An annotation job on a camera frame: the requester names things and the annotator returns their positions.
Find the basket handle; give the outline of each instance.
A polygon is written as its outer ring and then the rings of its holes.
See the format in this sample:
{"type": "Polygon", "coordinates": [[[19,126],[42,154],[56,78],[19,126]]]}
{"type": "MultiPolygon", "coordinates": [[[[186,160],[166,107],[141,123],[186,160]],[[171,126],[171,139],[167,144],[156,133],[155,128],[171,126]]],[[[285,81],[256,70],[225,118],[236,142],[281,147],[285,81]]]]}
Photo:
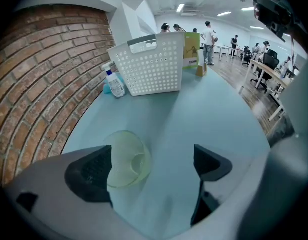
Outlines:
{"type": "Polygon", "coordinates": [[[129,41],[127,41],[127,45],[132,46],[132,45],[143,43],[143,42],[146,42],[146,41],[155,42],[156,41],[156,35],[150,34],[150,35],[147,35],[147,36],[142,36],[142,37],[139,37],[139,38],[136,38],[136,39],[129,40],[129,41]]]}
{"type": "Polygon", "coordinates": [[[139,37],[130,41],[127,41],[127,45],[132,54],[138,54],[157,48],[156,35],[150,34],[147,36],[139,37]]]}

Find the brick wall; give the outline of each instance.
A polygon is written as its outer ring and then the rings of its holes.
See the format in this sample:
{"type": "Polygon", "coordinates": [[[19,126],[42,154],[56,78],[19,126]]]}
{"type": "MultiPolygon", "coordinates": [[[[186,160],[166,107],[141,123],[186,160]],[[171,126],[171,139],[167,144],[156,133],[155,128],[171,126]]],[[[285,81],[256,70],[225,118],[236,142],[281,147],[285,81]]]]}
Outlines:
{"type": "Polygon", "coordinates": [[[0,183],[58,156],[102,91],[114,45],[103,11],[44,5],[17,12],[0,40],[0,183]]]}

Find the white plastic basket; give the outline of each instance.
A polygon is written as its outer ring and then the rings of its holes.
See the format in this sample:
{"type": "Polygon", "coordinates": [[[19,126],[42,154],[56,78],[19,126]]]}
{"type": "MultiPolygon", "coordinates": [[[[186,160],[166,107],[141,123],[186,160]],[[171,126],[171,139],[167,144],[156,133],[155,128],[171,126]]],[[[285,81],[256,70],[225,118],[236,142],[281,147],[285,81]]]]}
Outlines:
{"type": "Polygon", "coordinates": [[[184,33],[140,37],[107,50],[132,96],[180,90],[184,33]]]}

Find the ceiling light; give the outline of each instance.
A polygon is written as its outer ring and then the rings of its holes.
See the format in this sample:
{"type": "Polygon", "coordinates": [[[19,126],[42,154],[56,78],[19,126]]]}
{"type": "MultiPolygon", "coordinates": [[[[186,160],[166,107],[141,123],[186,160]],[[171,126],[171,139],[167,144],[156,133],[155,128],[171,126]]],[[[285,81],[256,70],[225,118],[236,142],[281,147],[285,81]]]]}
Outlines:
{"type": "Polygon", "coordinates": [[[180,12],[180,11],[183,9],[183,7],[184,7],[184,4],[180,4],[180,5],[178,6],[176,12],[177,12],[177,13],[180,12]]]}
{"type": "Polygon", "coordinates": [[[283,50],[287,51],[286,49],[284,49],[284,48],[282,48],[282,47],[280,47],[280,46],[279,46],[278,48],[281,48],[281,49],[283,49],[283,50]]]}
{"type": "Polygon", "coordinates": [[[263,28],[262,27],[252,27],[252,26],[250,26],[250,28],[252,29],[252,28],[255,28],[255,29],[260,29],[260,30],[263,30],[263,28]]]}
{"type": "Polygon", "coordinates": [[[242,8],[242,11],[252,11],[254,10],[254,7],[248,7],[248,8],[242,8]]]}
{"type": "Polygon", "coordinates": [[[217,16],[223,16],[223,15],[226,15],[226,14],[231,14],[231,12],[227,11],[227,12],[223,12],[221,14],[218,14],[217,16]]]}

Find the black pants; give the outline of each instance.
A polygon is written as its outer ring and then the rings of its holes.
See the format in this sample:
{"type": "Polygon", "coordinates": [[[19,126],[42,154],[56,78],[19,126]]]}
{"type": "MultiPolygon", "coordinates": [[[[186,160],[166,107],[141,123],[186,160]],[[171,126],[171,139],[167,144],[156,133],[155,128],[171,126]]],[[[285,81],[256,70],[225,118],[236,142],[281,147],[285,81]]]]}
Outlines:
{"type": "MultiPolygon", "coordinates": [[[[232,48],[236,49],[236,46],[235,47],[232,46],[232,48]]],[[[233,51],[233,57],[234,57],[235,56],[235,50],[232,50],[232,51],[233,51]]],[[[230,55],[232,56],[232,53],[230,53],[230,55]]]]}

